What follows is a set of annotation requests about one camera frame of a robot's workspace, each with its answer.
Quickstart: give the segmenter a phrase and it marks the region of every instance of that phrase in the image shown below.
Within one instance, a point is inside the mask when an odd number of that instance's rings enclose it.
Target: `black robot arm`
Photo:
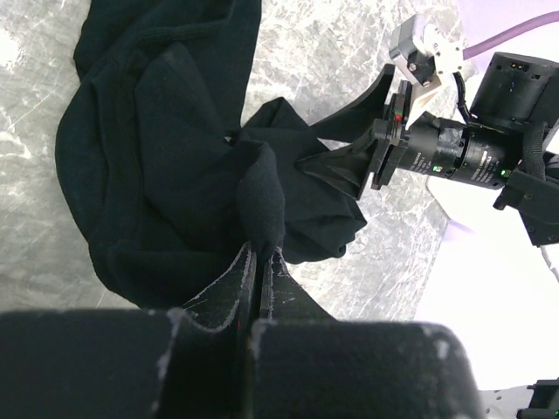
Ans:
[[[368,105],[369,115],[383,107],[393,75],[394,67],[386,65],[373,92],[367,92],[376,100],[376,105]],[[298,168],[356,200],[369,175],[371,188],[380,189],[396,168],[502,189],[494,207],[517,209],[533,245],[559,243],[559,156],[544,152],[559,120],[559,64],[496,53],[471,111],[464,102],[463,82],[456,79],[466,123],[425,113],[406,129],[412,86],[402,81],[382,117],[362,124],[359,135],[345,140],[347,146],[298,161]],[[316,124],[319,137],[327,131],[321,129],[324,124],[345,124],[348,115],[366,114],[363,103],[361,97]]]

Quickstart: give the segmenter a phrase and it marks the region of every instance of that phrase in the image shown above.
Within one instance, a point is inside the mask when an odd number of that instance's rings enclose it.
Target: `folded fabric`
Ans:
[[[326,148],[285,100],[241,128],[259,20],[259,0],[92,1],[57,170],[97,275],[138,306],[183,304],[245,242],[317,261],[365,225],[295,168]]]

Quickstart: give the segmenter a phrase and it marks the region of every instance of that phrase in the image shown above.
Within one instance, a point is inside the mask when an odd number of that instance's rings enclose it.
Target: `black cloth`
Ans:
[[[188,301],[244,242],[318,261],[365,225],[295,169],[326,148],[285,100],[241,128],[259,21],[259,0],[92,1],[57,171],[97,275],[138,306]]]

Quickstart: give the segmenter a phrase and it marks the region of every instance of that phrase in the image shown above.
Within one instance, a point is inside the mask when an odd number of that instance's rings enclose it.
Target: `black cable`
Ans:
[[[470,110],[468,109],[468,105],[466,104],[466,83],[464,83],[464,79],[462,79],[462,74],[459,72],[455,72],[453,74],[454,80],[456,81],[456,87],[458,88],[458,110],[462,118],[464,118],[464,122],[467,124],[468,121],[472,118],[470,114]]]

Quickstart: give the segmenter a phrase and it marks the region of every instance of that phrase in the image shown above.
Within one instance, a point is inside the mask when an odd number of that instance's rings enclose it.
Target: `gray marble surface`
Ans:
[[[0,310],[131,306],[95,277],[54,167],[89,1],[0,4]],[[245,117],[277,96],[309,122],[351,101],[387,61],[390,32],[415,12],[459,38],[451,0],[264,0]],[[440,114],[453,103],[446,96]],[[345,258],[293,266],[292,274],[339,318],[410,319],[446,217],[425,179],[401,172],[361,207],[369,226]]]

